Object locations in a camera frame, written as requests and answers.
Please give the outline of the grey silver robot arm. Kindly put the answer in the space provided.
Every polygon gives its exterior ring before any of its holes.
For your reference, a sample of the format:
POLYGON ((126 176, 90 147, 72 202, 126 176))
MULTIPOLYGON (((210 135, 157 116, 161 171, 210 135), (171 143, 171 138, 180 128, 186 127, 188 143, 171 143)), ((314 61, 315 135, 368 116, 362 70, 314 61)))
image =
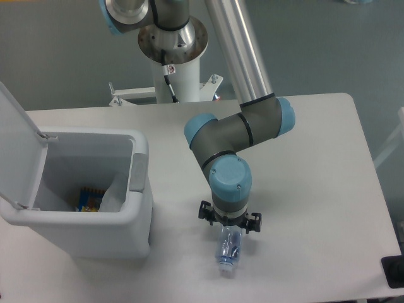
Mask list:
MULTIPOLYGON (((99 6, 113 34, 139 32, 138 45, 153 67, 157 102, 202 99, 199 59, 208 34, 191 16, 188 1, 100 1, 99 6)), ((295 113, 287 99, 273 92, 245 2, 207 1, 206 7, 241 110, 223 119, 199 114, 184 127, 212 195, 211 202, 201 202, 198 216, 259 232, 261 214, 247 210, 251 171, 238 152, 292 130, 295 113)))

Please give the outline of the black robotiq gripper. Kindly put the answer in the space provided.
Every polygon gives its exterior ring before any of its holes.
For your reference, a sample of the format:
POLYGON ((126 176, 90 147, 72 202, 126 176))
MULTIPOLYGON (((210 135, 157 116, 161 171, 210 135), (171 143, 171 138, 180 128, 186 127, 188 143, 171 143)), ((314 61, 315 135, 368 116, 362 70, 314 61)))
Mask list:
POLYGON ((241 216, 236 218, 229 218, 226 216, 220 216, 214 211, 211 203, 207 201, 202 201, 199 210, 198 218, 206 220, 212 226, 215 221, 222 224, 223 226, 238 226, 246 231, 246 234, 250 232, 260 233, 262 226, 262 214, 261 213, 243 213, 241 216))

